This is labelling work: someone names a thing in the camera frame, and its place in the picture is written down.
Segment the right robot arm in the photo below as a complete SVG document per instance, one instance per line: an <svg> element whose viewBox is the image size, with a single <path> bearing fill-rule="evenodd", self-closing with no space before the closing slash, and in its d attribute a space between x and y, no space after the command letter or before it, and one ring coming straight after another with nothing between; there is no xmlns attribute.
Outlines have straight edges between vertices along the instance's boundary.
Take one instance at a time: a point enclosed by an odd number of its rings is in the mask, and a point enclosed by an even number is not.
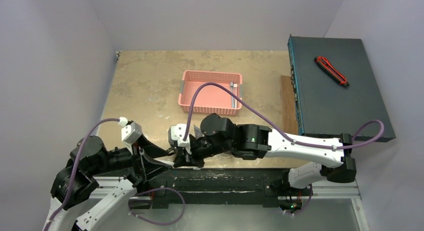
<svg viewBox="0 0 424 231"><path fill-rule="evenodd" d="M206 116L200 124L200 136L186 134L184 123L172 125L168 142L176 150L173 166L204 167L206 158L229 152L243 160L292 158L308 163L285 172L280 187L288 195L307 185L327 180L351 183L355 180L356 162L339 138L315 138L288 134L258 124L235 124L216 113Z"/></svg>

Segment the white toothpaste red cap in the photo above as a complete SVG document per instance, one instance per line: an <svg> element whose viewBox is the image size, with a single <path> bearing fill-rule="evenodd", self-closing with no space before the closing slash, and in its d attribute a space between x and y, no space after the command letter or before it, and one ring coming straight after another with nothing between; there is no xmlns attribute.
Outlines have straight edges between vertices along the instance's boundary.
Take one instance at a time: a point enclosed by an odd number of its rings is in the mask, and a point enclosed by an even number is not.
<svg viewBox="0 0 424 231"><path fill-rule="evenodd" d="M196 125L193 125L193 129L194 129L194 137L196 139L204 136L202 130L199 127L197 127Z"/></svg>

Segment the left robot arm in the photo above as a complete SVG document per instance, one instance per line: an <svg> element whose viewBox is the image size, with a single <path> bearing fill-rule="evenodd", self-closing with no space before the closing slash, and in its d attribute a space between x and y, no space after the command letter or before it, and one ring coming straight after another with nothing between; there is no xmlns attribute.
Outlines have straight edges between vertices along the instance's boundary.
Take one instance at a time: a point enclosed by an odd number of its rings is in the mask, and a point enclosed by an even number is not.
<svg viewBox="0 0 424 231"><path fill-rule="evenodd" d="M171 164L153 159L149 151L166 155L167 152L152 144L144 136L129 147L108 151L103 140L95 135L84 137L70 153L64 169L57 173L51 188L50 204L57 207L50 211L44 225L45 231L61 230L60 214L85 202L99 187L95 176L127 170L129 188L138 196L149 190L148 180L172 169Z"/></svg>

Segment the pink plastic basket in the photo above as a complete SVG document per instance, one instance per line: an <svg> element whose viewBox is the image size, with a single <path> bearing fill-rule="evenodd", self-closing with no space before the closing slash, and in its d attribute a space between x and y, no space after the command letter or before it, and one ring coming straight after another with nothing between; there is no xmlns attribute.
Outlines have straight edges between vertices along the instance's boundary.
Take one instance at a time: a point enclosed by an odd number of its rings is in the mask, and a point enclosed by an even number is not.
<svg viewBox="0 0 424 231"><path fill-rule="evenodd" d="M243 84L242 75L239 73L185 70L182 75L182 83L178 96L178 104L187 113L196 90L205 83L216 83L233 92L233 83L239 84L239 98L242 97L241 88ZM233 97L224 90L208 85L197 95L193 113L210 114L216 113L220 116L236 116L242 105L238 102L239 109L234 108Z"/></svg>

